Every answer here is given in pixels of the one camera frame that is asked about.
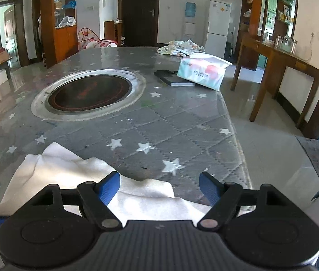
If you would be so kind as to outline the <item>grey star quilted table cover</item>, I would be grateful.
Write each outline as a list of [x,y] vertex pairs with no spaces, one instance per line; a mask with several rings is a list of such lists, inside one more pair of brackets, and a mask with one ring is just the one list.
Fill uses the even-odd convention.
[[[160,217],[149,234],[144,227],[108,240],[90,264],[93,269],[155,270],[171,260],[171,270],[232,267],[214,236],[202,240],[166,230],[168,215],[203,216],[208,210],[199,190],[207,171],[221,182],[251,186],[240,143],[220,92],[200,85],[163,84],[156,70],[175,70],[179,59],[151,48],[83,50],[39,72],[16,72],[24,84],[0,103],[0,203],[14,206],[50,183],[74,188],[99,180],[112,170],[121,187],[110,202],[116,215]],[[89,120],[72,122],[37,117],[33,100],[48,96],[57,84],[91,75],[142,80],[140,98],[130,106]]]

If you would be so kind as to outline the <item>round induction cooktop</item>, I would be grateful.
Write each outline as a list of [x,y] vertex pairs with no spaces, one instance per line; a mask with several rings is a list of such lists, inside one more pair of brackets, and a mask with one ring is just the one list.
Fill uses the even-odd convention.
[[31,112],[51,121],[88,121],[131,106],[141,98],[146,85],[141,74],[126,70],[75,72],[35,96]]

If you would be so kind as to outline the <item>tissue pack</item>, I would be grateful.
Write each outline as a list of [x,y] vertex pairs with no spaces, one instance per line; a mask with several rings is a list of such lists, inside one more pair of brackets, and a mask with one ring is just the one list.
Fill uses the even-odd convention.
[[219,91],[226,69],[232,65],[222,58],[206,54],[193,53],[182,58],[178,68],[177,76]]

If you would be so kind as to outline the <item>wooden side table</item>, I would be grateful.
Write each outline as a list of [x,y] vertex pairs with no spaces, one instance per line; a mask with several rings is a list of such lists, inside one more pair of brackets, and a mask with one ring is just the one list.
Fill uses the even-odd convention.
[[244,66],[246,59],[246,52],[244,52],[245,49],[250,49],[267,58],[264,74],[260,82],[260,88],[256,96],[253,110],[250,114],[250,121],[252,122],[255,121],[256,116],[258,115],[265,94],[269,92],[273,99],[277,97],[283,81],[284,73],[288,67],[312,77],[312,87],[305,102],[305,106],[303,107],[299,119],[296,122],[296,127],[301,128],[319,87],[319,69],[297,56],[277,50],[274,46],[269,45],[268,43],[263,43],[250,36],[245,36],[241,41],[231,91],[235,90],[241,68]]

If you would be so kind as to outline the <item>crumpled patterned cloth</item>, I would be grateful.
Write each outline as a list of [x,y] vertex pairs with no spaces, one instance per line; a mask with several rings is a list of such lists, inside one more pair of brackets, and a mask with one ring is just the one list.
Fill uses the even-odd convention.
[[194,43],[191,39],[187,41],[172,40],[167,45],[158,48],[156,51],[159,54],[185,58],[193,53],[205,53],[205,48]]

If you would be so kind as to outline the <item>polka dot play tent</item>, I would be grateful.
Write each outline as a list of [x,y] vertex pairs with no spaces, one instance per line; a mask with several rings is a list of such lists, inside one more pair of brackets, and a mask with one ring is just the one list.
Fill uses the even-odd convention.
[[89,28],[82,28],[78,32],[78,50],[86,50],[90,48],[110,48],[118,47],[114,40],[101,40],[95,32]]

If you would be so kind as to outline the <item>glass jars on table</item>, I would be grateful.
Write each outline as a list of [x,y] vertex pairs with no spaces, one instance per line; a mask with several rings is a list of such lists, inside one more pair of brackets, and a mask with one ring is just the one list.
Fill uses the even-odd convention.
[[275,41],[274,49],[284,51],[289,54],[294,54],[296,52],[298,41],[292,39],[289,36],[278,35]]

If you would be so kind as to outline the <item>left wooden shelf cabinet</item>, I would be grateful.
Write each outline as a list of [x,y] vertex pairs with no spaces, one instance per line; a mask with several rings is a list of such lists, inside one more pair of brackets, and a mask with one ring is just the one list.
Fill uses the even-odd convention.
[[41,0],[41,38],[46,66],[78,52],[76,0]]

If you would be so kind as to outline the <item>white refrigerator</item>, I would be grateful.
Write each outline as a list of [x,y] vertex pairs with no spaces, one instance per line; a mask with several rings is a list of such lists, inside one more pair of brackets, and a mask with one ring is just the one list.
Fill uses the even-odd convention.
[[204,48],[207,54],[224,58],[231,18],[231,4],[210,0]]

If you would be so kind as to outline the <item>water dispenser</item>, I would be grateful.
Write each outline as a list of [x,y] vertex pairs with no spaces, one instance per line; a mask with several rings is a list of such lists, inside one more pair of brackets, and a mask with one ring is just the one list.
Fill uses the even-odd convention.
[[182,40],[191,40],[195,42],[196,39],[196,3],[185,3],[185,14],[183,18]]

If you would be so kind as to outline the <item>right wooden display cabinet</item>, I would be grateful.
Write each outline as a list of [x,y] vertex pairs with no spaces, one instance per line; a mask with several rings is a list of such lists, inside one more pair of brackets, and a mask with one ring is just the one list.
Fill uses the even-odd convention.
[[296,14],[297,0],[242,0],[235,58],[245,37],[264,42],[275,41],[279,35],[292,37]]

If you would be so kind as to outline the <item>dark wooden door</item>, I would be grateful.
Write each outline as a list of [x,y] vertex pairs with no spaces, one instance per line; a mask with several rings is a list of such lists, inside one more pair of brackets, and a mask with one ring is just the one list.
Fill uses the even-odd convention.
[[156,46],[159,1],[118,0],[118,18],[123,23],[124,44],[126,46]]

